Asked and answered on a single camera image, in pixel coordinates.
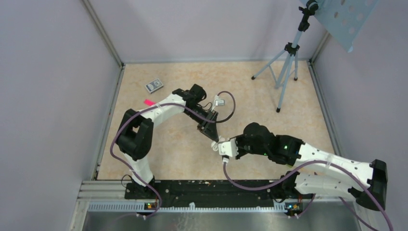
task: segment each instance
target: light blue perforated board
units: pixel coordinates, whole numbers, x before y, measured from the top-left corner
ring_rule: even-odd
[[[300,0],[306,6],[308,0]],[[379,0],[316,0],[315,18],[347,51]]]

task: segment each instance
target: hole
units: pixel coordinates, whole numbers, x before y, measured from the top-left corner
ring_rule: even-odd
[[[359,14],[357,15],[357,21],[361,21],[361,20],[363,20],[363,18],[364,18],[363,13],[359,13]]]

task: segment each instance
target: small box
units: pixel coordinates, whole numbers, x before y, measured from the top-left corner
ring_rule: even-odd
[[[159,90],[162,87],[163,87],[163,83],[158,78],[145,85],[146,90],[150,94],[152,94],[153,92]]]

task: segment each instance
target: tripod leg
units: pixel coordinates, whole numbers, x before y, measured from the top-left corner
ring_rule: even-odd
[[[278,81],[275,84],[275,89],[278,89],[281,86],[283,75],[286,72],[290,73],[291,70],[290,70],[289,60],[291,59],[291,57],[292,56],[290,54],[288,54],[288,56],[286,57],[285,63],[283,64],[282,70],[281,70],[281,72],[279,74]]]
[[[289,65],[289,66],[292,66],[294,57],[291,56],[291,55],[289,55],[288,57],[289,57],[288,65]],[[289,76],[290,76],[290,75],[291,75],[290,70],[287,70],[287,71],[286,71],[285,82],[284,82],[284,84],[283,84],[282,92],[280,93],[281,96],[280,96],[280,99],[279,99],[279,104],[278,104],[278,108],[276,109],[276,112],[280,112],[280,111],[281,111],[281,108],[280,108],[280,107],[282,107],[283,96],[284,96],[284,94],[285,94],[286,84],[288,83],[288,79],[289,79]]]
[[[267,63],[260,71],[258,71],[258,73],[252,76],[251,79],[255,79],[256,77],[258,77],[258,75],[260,75],[263,71],[265,71],[265,69],[267,69],[268,66],[270,66],[274,61],[276,61],[279,57],[281,57],[283,53],[285,53],[285,50],[282,50],[281,52],[279,52],[279,54],[277,54],[273,59],[271,59],[269,63]]]
[[[294,80],[297,81],[297,62],[298,62],[298,53],[296,52],[296,55],[294,57]]]

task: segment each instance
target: light blue panel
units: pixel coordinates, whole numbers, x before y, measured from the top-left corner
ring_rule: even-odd
[[[118,66],[79,0],[0,1],[0,230],[68,230]]]
[[[406,0],[381,1],[354,52],[331,38],[316,63],[345,157],[388,164],[386,212],[396,231],[408,227],[406,9]],[[381,214],[376,221],[388,230]]]
[[[302,19],[295,0],[91,0],[125,63],[272,59]],[[310,58],[325,30],[315,19],[300,41]]]
[[[304,5],[308,0],[300,0]],[[314,17],[347,52],[379,0],[316,0]]]

